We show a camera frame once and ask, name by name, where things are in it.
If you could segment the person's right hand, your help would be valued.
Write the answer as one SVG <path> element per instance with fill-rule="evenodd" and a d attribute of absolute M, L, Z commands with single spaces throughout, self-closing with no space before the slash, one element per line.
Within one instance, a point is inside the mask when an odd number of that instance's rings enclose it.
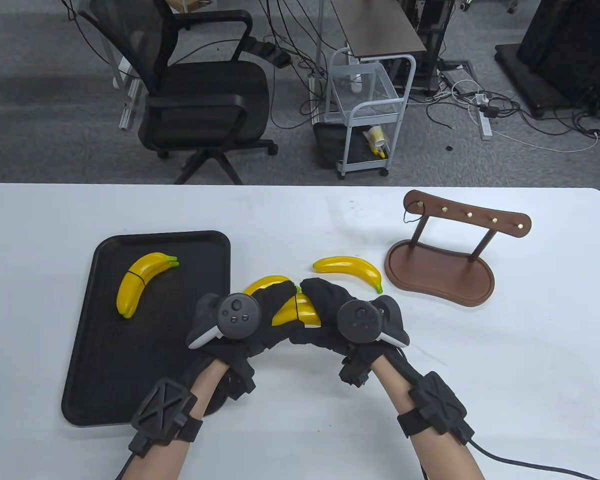
<path fill-rule="evenodd" d="M 364 301 L 322 278 L 304 279 L 300 288 L 313 304 L 321 324 L 295 330 L 289 336 L 293 345 L 330 350 L 363 371 L 370 370 L 382 356 L 396 368 L 408 365 L 403 349 L 410 339 L 400 306 L 393 297 L 380 295 Z"/>

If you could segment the person's left hand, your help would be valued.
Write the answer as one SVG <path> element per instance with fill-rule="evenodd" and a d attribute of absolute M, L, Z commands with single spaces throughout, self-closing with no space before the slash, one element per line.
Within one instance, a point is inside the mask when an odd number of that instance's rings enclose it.
<path fill-rule="evenodd" d="M 239 377 L 252 378 L 254 370 L 249 359 L 304 329 L 305 325 L 297 319 L 273 325 L 275 315 L 285 304 L 295 301 L 297 292 L 294 282 L 287 279 L 252 294 L 202 297 L 195 307 L 195 324 L 206 324 L 208 341 L 202 343 L 190 333 L 188 347 L 224 362 Z"/>

